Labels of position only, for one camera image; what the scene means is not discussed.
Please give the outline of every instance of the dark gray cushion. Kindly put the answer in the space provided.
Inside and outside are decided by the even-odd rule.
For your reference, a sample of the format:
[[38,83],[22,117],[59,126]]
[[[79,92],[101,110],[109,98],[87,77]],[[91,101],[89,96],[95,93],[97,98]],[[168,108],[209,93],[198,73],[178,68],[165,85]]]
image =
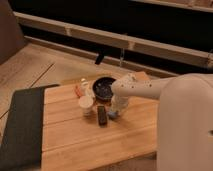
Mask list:
[[0,170],[20,170],[40,164],[44,90],[39,87],[13,94],[7,124],[0,147]]

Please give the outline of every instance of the wooden table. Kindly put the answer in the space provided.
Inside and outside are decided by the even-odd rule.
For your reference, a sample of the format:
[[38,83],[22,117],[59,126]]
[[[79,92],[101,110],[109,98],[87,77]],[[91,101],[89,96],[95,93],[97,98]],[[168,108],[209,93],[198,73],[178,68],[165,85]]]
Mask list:
[[132,97],[122,117],[99,127],[96,107],[84,117],[74,87],[45,91],[42,171],[91,170],[156,151],[157,101]]

